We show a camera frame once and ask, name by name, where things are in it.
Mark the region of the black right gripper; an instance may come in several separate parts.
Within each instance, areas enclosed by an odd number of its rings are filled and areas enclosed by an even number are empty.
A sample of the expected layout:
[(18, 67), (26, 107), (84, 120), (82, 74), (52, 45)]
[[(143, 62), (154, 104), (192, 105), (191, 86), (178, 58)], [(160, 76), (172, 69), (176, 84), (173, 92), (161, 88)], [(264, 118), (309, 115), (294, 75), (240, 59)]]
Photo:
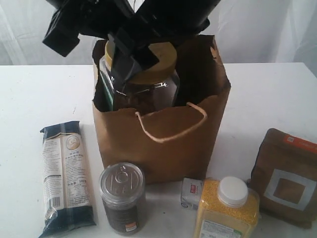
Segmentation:
[(159, 59), (145, 45), (160, 39), (199, 34), (210, 25), (208, 16), (219, 3), (218, 0), (144, 1), (120, 26), (117, 42), (112, 33), (107, 35), (114, 46), (112, 76), (118, 81), (131, 81), (142, 68), (157, 64)]

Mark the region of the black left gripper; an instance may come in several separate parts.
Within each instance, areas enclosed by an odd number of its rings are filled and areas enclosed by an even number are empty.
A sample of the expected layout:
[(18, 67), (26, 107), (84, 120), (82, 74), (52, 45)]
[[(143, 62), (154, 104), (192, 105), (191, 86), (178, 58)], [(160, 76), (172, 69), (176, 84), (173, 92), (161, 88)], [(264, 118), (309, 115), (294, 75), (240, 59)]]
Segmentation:
[(134, 15), (127, 0), (49, 0), (55, 7), (43, 44), (66, 57), (79, 35), (107, 39)]

